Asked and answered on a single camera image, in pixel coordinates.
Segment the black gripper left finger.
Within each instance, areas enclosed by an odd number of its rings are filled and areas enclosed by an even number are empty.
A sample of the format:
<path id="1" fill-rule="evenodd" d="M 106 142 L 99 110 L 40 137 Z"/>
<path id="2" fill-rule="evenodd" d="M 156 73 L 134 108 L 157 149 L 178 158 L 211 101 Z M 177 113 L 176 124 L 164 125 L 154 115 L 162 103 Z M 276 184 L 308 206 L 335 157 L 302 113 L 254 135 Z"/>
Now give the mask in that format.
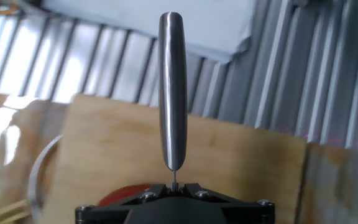
<path id="1" fill-rule="evenodd" d="M 111 192 L 97 205 L 76 207 L 75 223 L 124 223 L 131 210 L 167 196 L 168 187 L 165 184 L 126 186 Z"/>

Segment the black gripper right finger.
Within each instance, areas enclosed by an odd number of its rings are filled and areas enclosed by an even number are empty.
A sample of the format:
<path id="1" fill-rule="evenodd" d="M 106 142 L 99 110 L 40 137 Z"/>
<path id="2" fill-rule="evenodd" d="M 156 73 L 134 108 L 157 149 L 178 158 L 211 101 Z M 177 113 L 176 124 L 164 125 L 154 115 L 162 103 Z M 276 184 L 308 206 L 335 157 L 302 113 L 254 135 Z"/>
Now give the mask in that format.
<path id="1" fill-rule="evenodd" d="M 218 208 L 223 213 L 227 223 L 275 223 L 275 204 L 267 199 L 260 199 L 257 202 L 243 202 L 213 190 L 202 188 L 200 184 L 184 184 L 183 195 Z"/>

